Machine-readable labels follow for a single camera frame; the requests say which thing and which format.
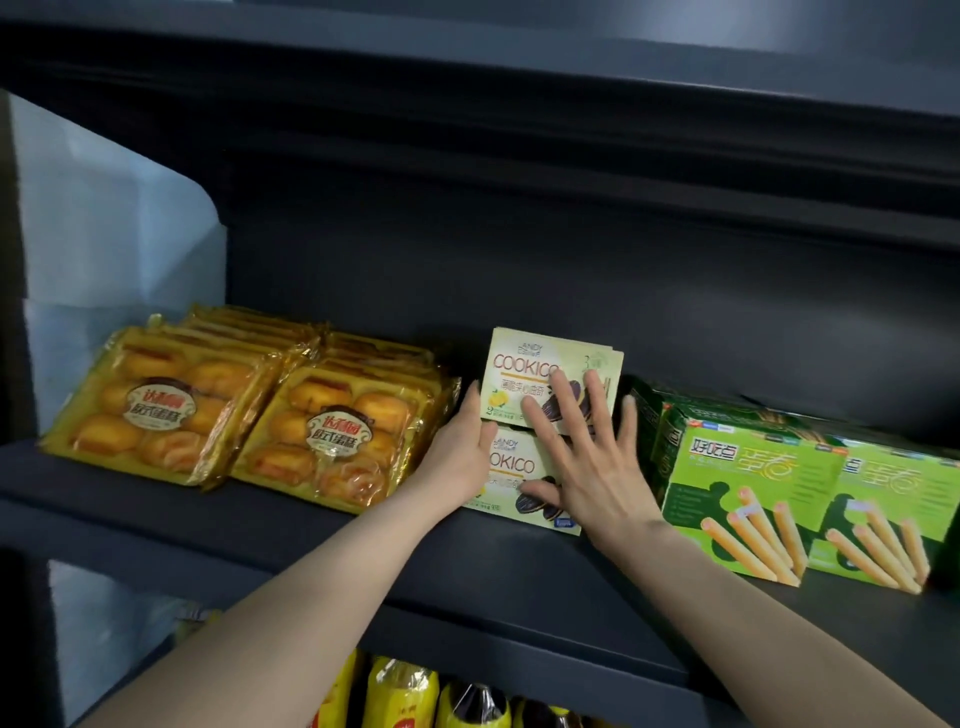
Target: bottle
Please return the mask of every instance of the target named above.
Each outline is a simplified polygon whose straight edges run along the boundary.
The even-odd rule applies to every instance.
[[[363,728],[431,728],[439,692],[433,670],[378,657],[367,680]]]
[[[436,728],[510,728],[510,704],[503,692],[453,680],[444,688]]]
[[[357,651],[353,650],[340,668],[333,687],[326,694],[320,710],[313,716],[309,728],[346,728],[347,705],[350,702],[350,688],[353,686],[353,669],[356,663]]]
[[[566,708],[537,700],[521,700],[516,706],[513,728],[583,728],[583,721]]]

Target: lower shelf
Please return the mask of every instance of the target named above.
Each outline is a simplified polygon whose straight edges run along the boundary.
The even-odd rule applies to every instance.
[[[349,519],[234,481],[201,494],[99,470],[32,442],[0,448],[0,473],[0,544],[216,607]],[[960,605],[819,573],[799,590],[757,585],[960,724]],[[740,722],[691,687],[702,681],[687,650],[640,614],[649,605],[586,539],[462,510],[415,551],[361,647],[613,722]]]

